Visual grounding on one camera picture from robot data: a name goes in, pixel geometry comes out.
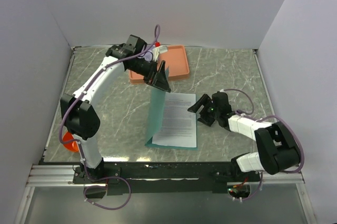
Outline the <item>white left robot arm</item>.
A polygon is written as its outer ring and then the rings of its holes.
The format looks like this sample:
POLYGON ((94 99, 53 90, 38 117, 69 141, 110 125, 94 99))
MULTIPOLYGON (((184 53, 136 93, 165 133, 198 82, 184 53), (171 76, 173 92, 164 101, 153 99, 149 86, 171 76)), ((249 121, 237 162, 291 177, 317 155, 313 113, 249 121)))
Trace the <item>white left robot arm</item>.
POLYGON ((104 177, 104 160, 96 139, 101 124, 95 111, 97 103, 108 85, 127 70, 141 75, 147 85, 170 92, 165 61, 159 60, 166 52, 168 48, 157 41, 148 45, 140 37, 130 35, 125 43, 107 50, 99 67, 82 87, 61 97, 59 141, 77 145, 81 169, 91 182, 98 183, 104 177))

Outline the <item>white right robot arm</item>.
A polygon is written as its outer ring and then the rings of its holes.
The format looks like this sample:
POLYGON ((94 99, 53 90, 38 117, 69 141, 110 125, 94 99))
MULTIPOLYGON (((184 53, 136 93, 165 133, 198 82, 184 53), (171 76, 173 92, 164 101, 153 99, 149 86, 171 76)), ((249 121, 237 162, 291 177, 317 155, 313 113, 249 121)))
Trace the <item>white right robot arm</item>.
POLYGON ((268 118, 255 120, 241 110, 234 111, 225 90, 211 96, 203 94, 188 108, 199 114, 198 121, 211 126, 214 122, 227 131, 238 133, 253 141, 257 151, 244 153, 231 159, 230 175, 242 181, 249 172, 298 173, 304 165, 304 151, 293 131, 278 119, 268 122, 268 118))

